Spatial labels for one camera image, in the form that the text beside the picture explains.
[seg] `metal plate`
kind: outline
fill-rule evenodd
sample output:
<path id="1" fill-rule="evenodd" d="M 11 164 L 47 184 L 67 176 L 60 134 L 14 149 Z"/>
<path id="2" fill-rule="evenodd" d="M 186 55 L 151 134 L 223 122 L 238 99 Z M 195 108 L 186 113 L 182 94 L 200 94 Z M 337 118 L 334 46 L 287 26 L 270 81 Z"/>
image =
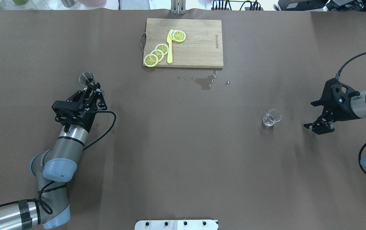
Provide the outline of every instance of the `metal plate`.
<path id="1" fill-rule="evenodd" d="M 218 230 L 218 220 L 138 221 L 135 230 Z"/>

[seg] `water spill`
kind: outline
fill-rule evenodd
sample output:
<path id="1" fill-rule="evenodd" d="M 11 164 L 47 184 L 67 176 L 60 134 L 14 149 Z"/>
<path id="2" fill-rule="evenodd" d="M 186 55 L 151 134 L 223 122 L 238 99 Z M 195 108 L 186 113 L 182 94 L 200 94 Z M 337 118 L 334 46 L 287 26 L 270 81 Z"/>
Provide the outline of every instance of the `water spill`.
<path id="1" fill-rule="evenodd" d="M 199 84 L 202 90 L 209 90 L 215 78 L 215 75 L 210 75 L 206 78 L 196 78 L 194 82 Z"/>

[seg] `lemon slice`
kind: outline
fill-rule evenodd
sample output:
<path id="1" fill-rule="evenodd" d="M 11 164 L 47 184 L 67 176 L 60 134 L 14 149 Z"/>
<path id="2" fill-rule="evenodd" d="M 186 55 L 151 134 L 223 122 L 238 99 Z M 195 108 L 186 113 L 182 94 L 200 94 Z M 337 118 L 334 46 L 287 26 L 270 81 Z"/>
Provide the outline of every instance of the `lemon slice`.
<path id="1" fill-rule="evenodd" d="M 159 62 L 159 59 L 157 58 L 157 56 L 155 54 L 148 54 L 143 59 L 143 63 L 147 67 L 154 67 L 157 65 L 158 62 Z"/>
<path id="2" fill-rule="evenodd" d="M 161 50 L 163 52 L 164 55 L 166 55 L 168 53 L 168 46 L 166 44 L 158 44 L 156 45 L 155 50 Z"/>
<path id="3" fill-rule="evenodd" d="M 171 33 L 171 39 L 175 42 L 182 42 L 186 39 L 186 33 L 182 30 L 174 30 Z"/>
<path id="4" fill-rule="evenodd" d="M 151 52 L 151 54 L 156 55 L 158 57 L 159 62 L 161 60 L 163 60 L 163 57 L 164 57 L 163 51 L 161 51 L 161 50 L 154 50 L 154 51 Z"/>

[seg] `wooden cutting board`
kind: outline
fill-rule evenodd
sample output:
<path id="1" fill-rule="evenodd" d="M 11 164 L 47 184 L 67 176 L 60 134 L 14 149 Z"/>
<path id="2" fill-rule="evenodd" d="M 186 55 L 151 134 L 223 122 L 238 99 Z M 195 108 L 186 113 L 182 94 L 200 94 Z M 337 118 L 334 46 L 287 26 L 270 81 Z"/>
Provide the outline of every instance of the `wooden cutting board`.
<path id="1" fill-rule="evenodd" d="M 147 19 L 143 57 L 150 54 L 157 44 L 167 44 L 170 29 L 184 31 L 186 40 L 173 41 L 173 63 L 168 64 L 165 55 L 155 67 L 223 67 L 221 20 Z"/>

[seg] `brown table surface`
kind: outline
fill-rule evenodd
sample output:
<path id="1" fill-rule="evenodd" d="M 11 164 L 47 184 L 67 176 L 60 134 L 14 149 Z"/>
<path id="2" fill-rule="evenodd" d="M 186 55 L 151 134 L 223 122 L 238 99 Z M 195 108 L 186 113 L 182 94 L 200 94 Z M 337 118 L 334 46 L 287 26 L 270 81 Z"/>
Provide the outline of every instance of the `brown table surface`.
<path id="1" fill-rule="evenodd" d="M 0 11 L 0 204 L 37 196 L 28 163 L 61 129 L 51 105 L 90 71 L 118 119 L 83 154 L 68 185 L 72 218 L 58 229 L 184 218 L 218 219 L 221 230 L 366 229 L 366 119 L 332 134 L 302 127 L 320 115 L 310 102 L 325 81 L 366 51 L 366 13 L 169 12 Z M 195 80 L 212 69 L 142 66 L 147 18 L 222 20 L 224 68 L 211 89 Z M 366 56 L 340 80 L 366 90 Z M 267 129 L 271 108 L 283 118 Z M 111 122 L 97 115 L 88 140 Z"/>

